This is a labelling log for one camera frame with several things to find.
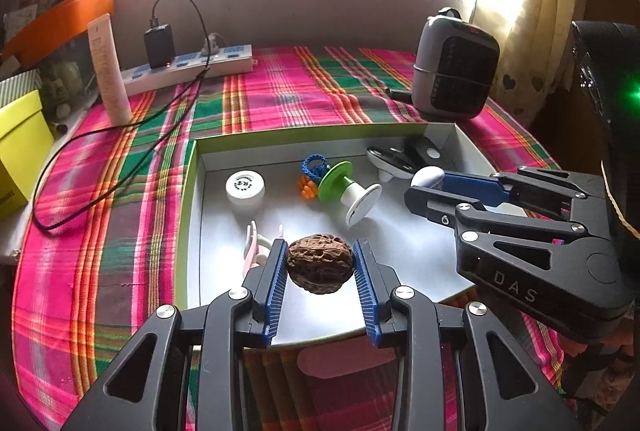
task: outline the green toy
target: green toy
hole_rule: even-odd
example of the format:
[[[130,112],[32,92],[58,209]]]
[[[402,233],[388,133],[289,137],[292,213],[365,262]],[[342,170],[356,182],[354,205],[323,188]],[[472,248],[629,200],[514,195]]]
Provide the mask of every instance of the green toy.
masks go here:
[[[318,186],[321,202],[339,200],[348,207],[346,223],[349,227],[362,220],[376,204],[382,193],[380,184],[368,188],[351,179],[353,164],[348,160],[338,162],[324,175]]]

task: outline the white tray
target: white tray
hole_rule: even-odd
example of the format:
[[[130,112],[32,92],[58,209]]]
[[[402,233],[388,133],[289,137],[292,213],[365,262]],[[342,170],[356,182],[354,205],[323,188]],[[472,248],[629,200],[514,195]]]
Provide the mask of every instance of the white tray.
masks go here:
[[[429,124],[427,136],[456,164],[459,171],[489,175],[495,169],[454,124]],[[330,164],[351,160],[354,179],[362,186],[378,182],[377,170],[366,158],[367,146],[400,146],[401,138],[359,138],[220,151],[198,157],[191,206],[187,258],[187,303],[210,303],[242,283],[242,249],[246,227],[255,220],[258,232],[273,239],[278,225],[292,242],[314,233],[331,233],[353,243],[369,240],[379,263],[396,270],[402,284],[410,285],[440,302],[472,286],[456,273],[453,231],[412,215],[404,206],[409,181],[394,178],[383,184],[378,204],[351,228],[340,202],[325,204],[301,198],[297,179],[300,163],[311,153],[324,154]],[[240,214],[226,198],[226,179],[242,169],[260,173],[266,185],[263,207]],[[514,206],[497,211],[525,215]],[[364,332],[360,302],[351,278],[338,292],[314,295],[287,280],[275,346],[293,346],[337,339]]]

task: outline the plug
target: plug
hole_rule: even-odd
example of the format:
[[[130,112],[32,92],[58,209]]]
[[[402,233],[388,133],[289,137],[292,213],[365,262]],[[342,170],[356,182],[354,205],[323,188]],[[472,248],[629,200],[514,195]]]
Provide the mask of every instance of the plug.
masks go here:
[[[151,68],[168,66],[175,58],[174,34],[171,25],[158,25],[151,19],[151,28],[145,32],[146,59]]]
[[[220,47],[216,43],[216,33],[209,34],[209,43],[211,45],[211,55],[217,54],[220,52]],[[209,53],[209,45],[207,45],[207,40],[204,40],[204,46],[202,50],[200,50],[201,56],[206,56]]]

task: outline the white mouse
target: white mouse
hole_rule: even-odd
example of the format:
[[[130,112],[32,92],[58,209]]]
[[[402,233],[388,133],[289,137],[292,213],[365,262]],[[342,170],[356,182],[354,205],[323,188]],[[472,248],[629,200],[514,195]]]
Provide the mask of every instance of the white mouse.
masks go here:
[[[429,166],[418,169],[411,179],[411,187],[433,188],[444,179],[444,170],[440,167]]]

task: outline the power strip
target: power strip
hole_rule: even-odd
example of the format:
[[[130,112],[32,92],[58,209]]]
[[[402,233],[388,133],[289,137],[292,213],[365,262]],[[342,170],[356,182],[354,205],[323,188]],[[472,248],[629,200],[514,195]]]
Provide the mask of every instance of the power strip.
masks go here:
[[[191,81],[198,75],[207,62],[207,56],[200,52],[177,56],[170,65],[151,69],[149,65],[125,70],[122,73],[124,87],[128,96],[158,90],[167,86]],[[251,45],[228,46],[211,56],[210,68],[206,77],[246,74],[254,69]]]

